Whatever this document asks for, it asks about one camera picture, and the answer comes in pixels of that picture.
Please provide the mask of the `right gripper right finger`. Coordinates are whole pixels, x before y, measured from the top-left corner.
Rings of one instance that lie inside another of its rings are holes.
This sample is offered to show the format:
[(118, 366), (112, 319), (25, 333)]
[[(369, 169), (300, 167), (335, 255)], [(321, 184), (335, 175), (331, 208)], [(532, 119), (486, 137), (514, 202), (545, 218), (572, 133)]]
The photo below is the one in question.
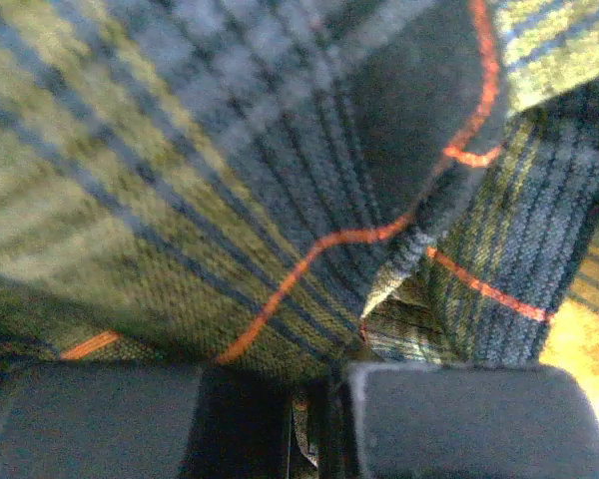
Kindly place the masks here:
[(356, 362), (329, 387), (326, 478), (599, 478), (599, 421), (552, 366)]

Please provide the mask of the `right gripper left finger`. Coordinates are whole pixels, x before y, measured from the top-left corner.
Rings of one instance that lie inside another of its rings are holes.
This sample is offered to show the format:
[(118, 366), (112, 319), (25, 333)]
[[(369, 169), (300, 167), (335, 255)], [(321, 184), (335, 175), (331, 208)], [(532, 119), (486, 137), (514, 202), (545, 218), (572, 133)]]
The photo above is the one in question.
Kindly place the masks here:
[(198, 365), (46, 362), (0, 384), (0, 478), (285, 478), (287, 395)]

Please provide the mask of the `yellow plaid shirt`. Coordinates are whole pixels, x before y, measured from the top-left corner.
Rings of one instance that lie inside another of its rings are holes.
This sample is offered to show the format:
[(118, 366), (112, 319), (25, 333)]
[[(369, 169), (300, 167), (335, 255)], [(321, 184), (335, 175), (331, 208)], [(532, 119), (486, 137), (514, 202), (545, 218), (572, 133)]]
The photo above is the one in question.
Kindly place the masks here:
[(0, 384), (207, 364), (323, 475), (356, 362), (530, 367), (599, 223), (599, 1), (0, 1)]

